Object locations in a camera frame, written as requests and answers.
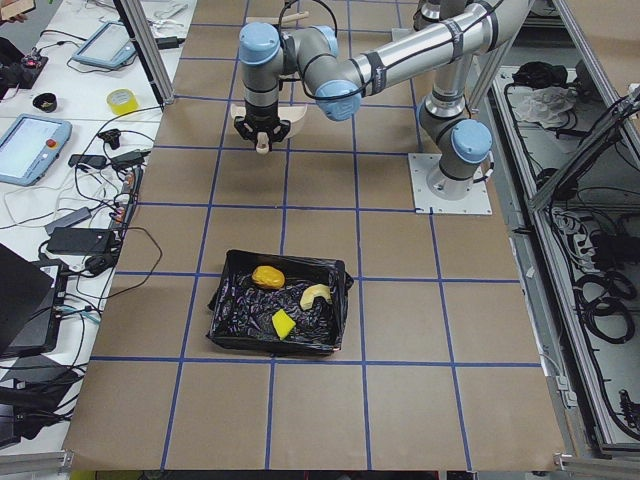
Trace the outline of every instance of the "blue joint cap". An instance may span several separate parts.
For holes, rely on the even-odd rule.
[[[330,80],[322,84],[315,93],[316,97],[327,97],[329,100],[317,99],[316,103],[328,119],[334,122],[342,122],[358,111],[362,95],[356,93],[341,99],[332,100],[331,98],[347,95],[356,90],[358,90],[358,87],[349,80]]]
[[[482,163],[489,155],[493,138],[491,132],[476,120],[463,120],[453,127],[451,144],[458,156],[466,163]]]
[[[245,65],[264,65],[276,56],[278,50],[280,50],[280,37],[273,25],[254,22],[240,30],[238,56]]]
[[[315,28],[318,30],[324,38],[327,39],[327,43],[329,44],[329,49],[331,50],[331,55],[334,57],[338,56],[340,49],[338,48],[338,39],[336,38],[336,34],[333,31],[333,28],[327,27],[326,25],[314,25],[311,28]]]

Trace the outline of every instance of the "yellow fruit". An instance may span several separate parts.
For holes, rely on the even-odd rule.
[[[331,305],[331,291],[327,285],[322,285],[321,283],[317,285],[312,285],[307,288],[304,292],[302,292],[302,297],[300,298],[300,308],[302,310],[309,310],[313,307],[313,301],[316,297],[324,298],[329,305]]]
[[[261,288],[277,290],[284,287],[284,273],[269,265],[260,265],[251,274],[253,283]]]
[[[271,317],[271,321],[280,340],[287,338],[287,335],[289,335],[293,327],[296,326],[296,322],[282,309],[278,310],[275,315]]]

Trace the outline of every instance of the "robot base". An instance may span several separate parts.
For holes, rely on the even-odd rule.
[[[441,155],[410,153],[411,185],[416,213],[436,215],[491,215],[491,202],[484,182],[474,183],[469,194],[462,200],[445,200],[434,194],[427,186],[427,176],[440,161]],[[474,178],[482,178],[478,169]]]

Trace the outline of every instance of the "yellow tape roll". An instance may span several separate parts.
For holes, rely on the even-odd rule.
[[[114,90],[107,95],[107,103],[116,115],[124,115],[138,109],[138,101],[133,92],[127,88]]]

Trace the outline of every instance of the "black bag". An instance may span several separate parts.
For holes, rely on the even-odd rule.
[[[284,273],[285,285],[279,290],[257,287],[251,274],[261,265]],[[299,305],[302,292],[315,284],[329,286],[332,303],[316,299],[310,310],[303,311]],[[209,303],[213,319],[207,337],[224,348],[329,355],[341,347],[347,291],[352,285],[341,260],[229,250],[220,286]],[[284,340],[272,322],[280,309],[296,322]]]

